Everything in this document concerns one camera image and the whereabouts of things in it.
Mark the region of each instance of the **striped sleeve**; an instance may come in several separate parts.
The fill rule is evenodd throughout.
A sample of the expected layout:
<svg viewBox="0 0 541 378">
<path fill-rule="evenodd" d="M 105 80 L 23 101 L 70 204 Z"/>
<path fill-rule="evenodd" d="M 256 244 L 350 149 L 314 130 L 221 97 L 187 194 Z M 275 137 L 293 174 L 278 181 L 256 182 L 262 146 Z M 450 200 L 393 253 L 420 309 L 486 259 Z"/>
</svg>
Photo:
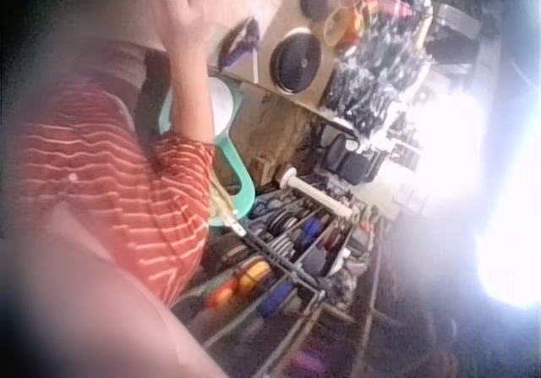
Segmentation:
<svg viewBox="0 0 541 378">
<path fill-rule="evenodd" d="M 157 168 L 117 101 L 99 89 L 63 90 L 25 125 L 19 154 L 32 224 L 60 201 L 166 304 L 194 274 L 208 234 L 212 145 L 165 134 Z"/>
</svg>

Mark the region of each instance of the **metal rack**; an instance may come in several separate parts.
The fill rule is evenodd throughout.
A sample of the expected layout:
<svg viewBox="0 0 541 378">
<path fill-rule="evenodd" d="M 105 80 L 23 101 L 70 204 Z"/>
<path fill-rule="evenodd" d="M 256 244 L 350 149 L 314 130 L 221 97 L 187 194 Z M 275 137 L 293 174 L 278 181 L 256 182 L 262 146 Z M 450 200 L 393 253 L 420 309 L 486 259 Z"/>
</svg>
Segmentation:
<svg viewBox="0 0 541 378">
<path fill-rule="evenodd" d="M 266 194 L 264 198 L 271 199 L 276 195 L 284 194 L 284 191 L 276 191 L 274 193 Z M 291 202 L 286 203 L 277 210 L 294 210 L 296 207 L 301 206 L 306 200 L 310 200 L 309 197 L 303 196 L 298 199 L 295 199 Z M 291 234 L 296 230 L 301 228 L 310 218 L 315 215 L 320 215 L 322 212 L 328 213 L 331 218 L 328 221 L 328 224 L 324 225 L 320 231 L 320 234 L 312 241 L 309 246 L 304 250 L 304 252 L 296 259 L 292 260 L 290 255 L 281 255 L 277 252 L 274 243 L 280 241 L 284 238 L 290 238 Z M 301 267 L 303 260 L 306 258 L 309 253 L 315 249 L 318 244 L 325 237 L 327 232 L 331 227 L 333 227 L 333 222 L 336 221 L 336 217 L 333 216 L 326 208 L 321 205 L 317 205 L 313 210 L 311 210 L 306 216 L 299 219 L 294 225 L 290 226 L 286 230 L 283 230 L 282 233 L 275 236 L 270 241 L 264 241 L 258 235 L 253 233 L 250 229 L 250 226 L 254 225 L 256 222 L 266 222 L 275 211 L 269 211 L 262 213 L 261 216 L 256 219 L 242 221 L 241 224 L 246 230 L 246 236 L 243 238 L 243 242 L 252 248 L 256 254 L 262 255 L 265 260 L 275 268 L 276 271 L 281 273 L 278 279 L 268 288 L 259 288 L 260 294 L 257 296 L 251 303 L 249 303 L 244 309 L 242 309 L 238 314 L 233 316 L 224 326 L 221 326 L 217 331 L 214 331 L 209 337 L 206 337 L 202 345 L 205 349 L 209 350 L 217 345 L 222 339 L 230 336 L 232 333 L 242 328 L 243 323 L 246 320 L 249 320 L 251 317 L 257 315 L 258 307 L 269 298 L 276 290 L 276 288 L 284 281 L 289 281 L 293 286 L 297 287 L 294 291 L 291 291 L 284 304 L 289 302 L 293 296 L 297 295 L 298 290 L 303 290 L 304 295 L 301 295 L 303 298 L 303 310 L 298 316 L 298 319 L 294 324 L 289 328 L 287 334 L 281 338 L 280 342 L 265 356 L 265 359 L 257 367 L 257 370 L 251 375 L 254 377 L 265 376 L 269 371 L 271 371 L 280 361 L 282 355 L 289 349 L 292 341 L 297 337 L 299 332 L 305 327 L 309 322 L 311 315 L 320 307 L 322 302 L 325 300 L 325 291 L 320 287 L 320 284 L 317 278 L 310 276 L 304 269 Z M 352 235 L 352 227 L 349 230 L 345 231 L 345 237 L 341 241 L 341 245 L 336 247 L 336 254 L 332 260 L 331 266 L 327 266 L 327 269 L 330 270 L 340 258 L 340 253 L 343 251 L 348 240 Z M 211 279 L 201 283 L 200 285 L 190 288 L 180 299 L 187 298 L 191 295 L 201 295 L 207 286 L 219 282 L 221 280 L 228 279 L 232 277 L 238 267 L 231 267 L 218 273 L 213 276 Z"/>
</svg>

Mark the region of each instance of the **person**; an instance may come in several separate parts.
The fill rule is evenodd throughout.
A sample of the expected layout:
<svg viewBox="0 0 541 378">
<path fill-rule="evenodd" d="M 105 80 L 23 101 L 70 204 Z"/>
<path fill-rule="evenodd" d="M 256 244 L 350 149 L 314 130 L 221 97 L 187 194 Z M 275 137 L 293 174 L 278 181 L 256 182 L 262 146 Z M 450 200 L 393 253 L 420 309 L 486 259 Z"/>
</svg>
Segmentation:
<svg viewBox="0 0 541 378">
<path fill-rule="evenodd" d="M 10 303 L 37 375 L 226 376 L 169 310 L 208 233 L 205 43 L 219 4 L 156 0 L 173 92 L 156 162 L 134 132 L 130 88 L 143 76 L 128 69 L 140 60 L 133 45 L 101 57 L 120 62 L 113 68 L 86 64 L 52 87 L 22 123 L 13 219 L 24 229 Z"/>
<path fill-rule="evenodd" d="M 80 59 L 85 69 L 49 90 L 21 131 L 19 200 L 30 237 L 55 228 L 63 240 L 137 277 L 167 305 L 194 274 L 208 233 L 214 127 L 205 45 L 219 4 L 156 0 L 173 106 L 172 129 L 154 145 L 154 160 L 138 144 L 137 98 L 126 91 L 135 76 L 131 62 L 140 57 L 134 45 L 87 52 Z M 119 67 L 104 73 L 96 66 L 96 59 L 114 58 Z"/>
</svg>

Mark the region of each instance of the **wire spool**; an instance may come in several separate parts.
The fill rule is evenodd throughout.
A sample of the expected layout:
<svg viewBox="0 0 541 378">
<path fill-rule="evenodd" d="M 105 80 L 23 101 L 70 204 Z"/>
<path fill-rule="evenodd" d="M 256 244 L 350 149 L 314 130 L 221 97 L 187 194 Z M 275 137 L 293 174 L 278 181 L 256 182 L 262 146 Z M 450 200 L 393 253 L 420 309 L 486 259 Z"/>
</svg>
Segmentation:
<svg viewBox="0 0 541 378">
<path fill-rule="evenodd" d="M 274 215 L 269 217 L 269 220 L 267 221 L 267 231 L 270 234 L 278 235 L 276 232 L 276 226 L 278 222 L 287 214 L 287 210 L 281 209 L 277 211 Z"/>
<path fill-rule="evenodd" d="M 341 237 L 342 237 L 342 234 L 340 232 L 340 229 L 338 227 L 333 229 L 331 232 L 331 235 L 324 243 L 325 249 L 331 252 L 338 245 Z"/>
<path fill-rule="evenodd" d="M 278 315 L 281 306 L 287 300 L 287 296 L 293 289 L 294 286 L 289 281 L 280 282 L 270 295 L 257 307 L 257 312 L 262 317 Z"/>
<path fill-rule="evenodd" d="M 249 225 L 249 229 L 255 236 L 262 236 L 267 230 L 267 226 L 263 222 L 255 222 Z"/>
<path fill-rule="evenodd" d="M 272 198 L 267 202 L 266 207 L 269 211 L 275 211 L 276 209 L 281 208 L 283 205 L 283 202 L 278 198 Z"/>
<path fill-rule="evenodd" d="M 251 253 L 252 249 L 238 236 L 223 236 L 208 245 L 201 265 L 205 271 L 213 275 L 235 266 L 248 258 Z"/>
<path fill-rule="evenodd" d="M 303 260 L 303 269 L 311 277 L 319 277 L 323 271 L 326 262 L 326 252 L 324 249 L 315 247 Z"/>
<path fill-rule="evenodd" d="M 307 89 L 321 64 L 321 45 L 311 33 L 295 33 L 276 46 L 270 57 L 270 75 L 288 95 Z"/>
<path fill-rule="evenodd" d="M 231 278 L 216 288 L 206 299 L 207 308 L 217 308 L 226 304 L 235 294 L 238 287 L 237 278 Z"/>
<path fill-rule="evenodd" d="M 271 275 L 271 266 L 261 255 L 251 257 L 243 264 L 238 273 L 238 293 L 242 296 L 248 296 Z"/>
</svg>

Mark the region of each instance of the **black object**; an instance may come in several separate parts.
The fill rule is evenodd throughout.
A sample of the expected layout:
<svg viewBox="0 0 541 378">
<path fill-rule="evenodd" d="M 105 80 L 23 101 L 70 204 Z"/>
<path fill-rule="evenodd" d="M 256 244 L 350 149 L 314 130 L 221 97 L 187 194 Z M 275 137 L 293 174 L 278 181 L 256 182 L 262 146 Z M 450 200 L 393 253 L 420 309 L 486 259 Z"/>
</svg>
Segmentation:
<svg viewBox="0 0 541 378">
<path fill-rule="evenodd" d="M 350 152 L 340 165 L 339 175 L 351 185 L 359 185 L 364 181 L 369 168 L 370 160 L 364 154 Z"/>
<path fill-rule="evenodd" d="M 328 12 L 328 0 L 301 0 L 303 14 L 313 21 L 324 19 Z"/>
<path fill-rule="evenodd" d="M 327 147 L 323 167 L 351 185 L 372 182 L 385 160 L 386 153 L 374 150 L 357 154 L 346 150 L 346 141 L 347 137 L 344 134 L 335 137 Z"/>
<path fill-rule="evenodd" d="M 340 169 L 340 164 L 342 164 L 344 157 L 347 155 L 346 141 L 346 136 L 344 134 L 339 134 L 327 147 L 323 158 L 323 164 L 325 169 L 330 173 L 337 173 Z"/>
<path fill-rule="evenodd" d="M 270 75 L 286 93 L 299 93 L 310 86 L 320 68 L 321 46 L 312 34 L 293 34 L 272 53 Z"/>
</svg>

